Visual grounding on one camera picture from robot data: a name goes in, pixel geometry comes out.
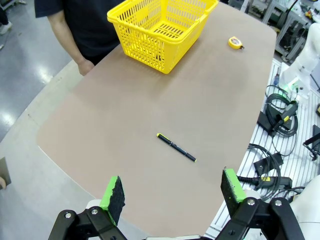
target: person's arm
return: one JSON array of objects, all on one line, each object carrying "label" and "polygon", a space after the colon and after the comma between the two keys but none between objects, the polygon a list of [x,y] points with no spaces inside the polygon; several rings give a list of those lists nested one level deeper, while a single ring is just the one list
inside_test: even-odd
[{"label": "person's arm", "polygon": [[85,76],[94,68],[94,64],[85,59],[79,51],[70,28],[65,20],[64,11],[62,10],[48,16],[48,20],[59,43],[72,57],[76,64],[78,64],[80,74]]}]

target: black t-shirt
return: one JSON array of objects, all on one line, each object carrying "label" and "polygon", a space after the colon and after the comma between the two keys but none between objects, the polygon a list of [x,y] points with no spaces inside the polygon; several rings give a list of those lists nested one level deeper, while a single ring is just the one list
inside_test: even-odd
[{"label": "black t-shirt", "polygon": [[107,55],[119,39],[107,12],[123,0],[34,0],[35,17],[64,10],[65,20],[80,52],[87,57]]}]

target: brown tabletop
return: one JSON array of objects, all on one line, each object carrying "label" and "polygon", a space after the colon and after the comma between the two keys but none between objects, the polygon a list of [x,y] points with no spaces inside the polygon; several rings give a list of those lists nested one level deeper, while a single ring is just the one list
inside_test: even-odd
[{"label": "brown tabletop", "polygon": [[[245,49],[230,48],[232,36]],[[275,39],[267,25],[219,3],[170,74],[125,56],[118,46],[46,121],[38,144],[97,198],[119,175],[126,196],[122,217],[146,233],[204,234],[223,201],[223,168],[237,171],[246,152]]]}]

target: basket rim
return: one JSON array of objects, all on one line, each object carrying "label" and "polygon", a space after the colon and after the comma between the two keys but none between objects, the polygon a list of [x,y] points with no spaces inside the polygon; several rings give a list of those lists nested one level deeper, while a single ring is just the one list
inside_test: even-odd
[{"label": "basket rim", "polygon": [[218,5],[218,2],[219,2],[218,0],[213,0],[212,6],[210,6],[210,8],[205,10],[204,14],[200,18],[198,18],[181,36],[179,36],[177,38],[168,38],[168,37],[164,36],[163,34],[160,34],[157,32],[150,32],[143,27],[136,26],[132,23],[128,23],[123,20],[120,20],[115,16],[116,12],[121,11],[127,5],[132,4],[134,2],[138,2],[138,1],[140,1],[140,0],[125,0],[125,1],[123,1],[122,3],[115,6],[114,8],[112,8],[111,10],[109,10],[107,12],[107,14],[106,14],[107,20],[113,24],[121,24],[121,25],[124,25],[128,28],[133,28],[133,29],[140,31],[140,32],[143,32],[144,34],[147,34],[149,36],[155,37],[157,39],[161,39],[163,42],[166,42],[169,44],[180,44],[181,42],[183,42],[190,35],[190,33],[194,30],[194,28],[209,16],[209,14],[213,11],[213,9],[215,9],[215,7]]}]

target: shirt sleeve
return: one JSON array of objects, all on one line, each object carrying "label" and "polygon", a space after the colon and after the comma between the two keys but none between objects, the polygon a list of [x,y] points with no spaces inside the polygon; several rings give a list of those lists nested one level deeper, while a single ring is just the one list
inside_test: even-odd
[{"label": "shirt sleeve", "polygon": [[63,0],[34,0],[36,18],[47,17],[63,9]]}]

